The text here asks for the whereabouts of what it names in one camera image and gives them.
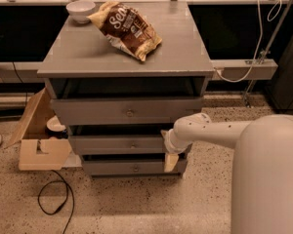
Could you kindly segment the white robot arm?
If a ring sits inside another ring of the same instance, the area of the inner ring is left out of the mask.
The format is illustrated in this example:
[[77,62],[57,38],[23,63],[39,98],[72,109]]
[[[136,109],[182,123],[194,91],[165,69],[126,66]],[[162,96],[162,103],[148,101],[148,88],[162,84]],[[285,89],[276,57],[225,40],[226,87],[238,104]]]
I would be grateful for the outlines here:
[[196,141],[234,150],[231,234],[293,234],[293,115],[212,122],[197,113],[178,119],[162,135],[165,172]]

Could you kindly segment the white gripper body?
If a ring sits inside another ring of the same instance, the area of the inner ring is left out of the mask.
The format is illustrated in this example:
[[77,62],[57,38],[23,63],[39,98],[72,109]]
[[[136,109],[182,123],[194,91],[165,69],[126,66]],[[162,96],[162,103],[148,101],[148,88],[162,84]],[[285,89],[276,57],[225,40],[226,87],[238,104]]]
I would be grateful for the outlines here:
[[164,145],[169,153],[180,154],[188,148],[189,142],[179,139],[174,130],[171,129],[168,131],[168,136],[164,138]]

